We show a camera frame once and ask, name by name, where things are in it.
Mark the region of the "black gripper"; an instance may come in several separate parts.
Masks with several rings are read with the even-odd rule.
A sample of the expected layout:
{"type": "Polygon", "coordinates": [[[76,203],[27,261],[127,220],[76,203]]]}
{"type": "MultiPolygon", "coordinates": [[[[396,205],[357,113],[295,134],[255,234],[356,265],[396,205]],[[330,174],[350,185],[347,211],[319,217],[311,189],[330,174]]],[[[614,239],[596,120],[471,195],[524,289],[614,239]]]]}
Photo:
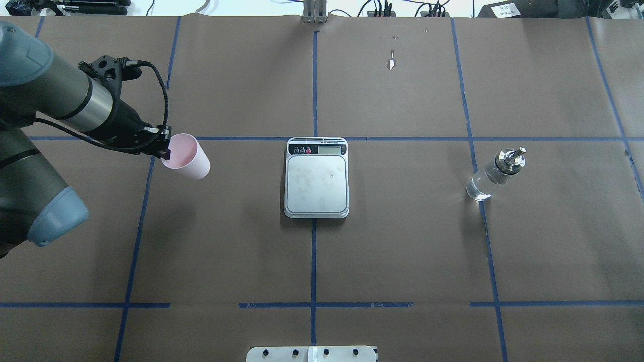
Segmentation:
{"type": "Polygon", "coordinates": [[[147,60],[132,60],[127,57],[113,58],[107,55],[94,62],[79,62],[78,68],[97,84],[93,92],[105,90],[111,96],[112,105],[108,115],[99,116],[98,124],[82,131],[105,146],[122,151],[148,151],[159,159],[170,159],[171,126],[156,126],[144,122],[138,112],[121,99],[123,82],[136,80],[142,68],[158,69],[147,60]]]}

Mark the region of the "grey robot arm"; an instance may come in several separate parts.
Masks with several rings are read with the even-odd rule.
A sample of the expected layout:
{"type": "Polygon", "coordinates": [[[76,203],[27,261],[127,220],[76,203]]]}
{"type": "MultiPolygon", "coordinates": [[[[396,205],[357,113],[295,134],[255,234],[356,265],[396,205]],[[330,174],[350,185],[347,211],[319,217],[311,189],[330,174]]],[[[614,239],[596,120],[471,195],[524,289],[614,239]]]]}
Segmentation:
{"type": "Polygon", "coordinates": [[[73,65],[18,25],[2,21],[1,255],[25,241],[38,247],[88,219],[78,193],[26,135],[34,124],[53,127],[101,149],[171,156],[169,101],[159,70],[147,60],[107,55],[73,65]],[[164,98],[159,125],[141,119],[121,97],[123,83],[151,68],[164,98]]]}

